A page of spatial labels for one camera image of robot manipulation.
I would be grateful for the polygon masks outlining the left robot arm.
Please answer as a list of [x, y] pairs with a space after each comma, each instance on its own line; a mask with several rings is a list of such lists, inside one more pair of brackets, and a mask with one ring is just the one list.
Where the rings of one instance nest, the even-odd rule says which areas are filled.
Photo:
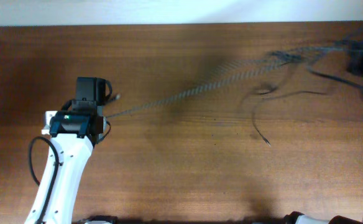
[[79, 77], [76, 96], [58, 111], [46, 111], [41, 136], [31, 140], [28, 155], [37, 141], [48, 145], [43, 176], [26, 223], [71, 223], [80, 180], [93, 153], [111, 131], [103, 115], [113, 101], [111, 83], [103, 78]]

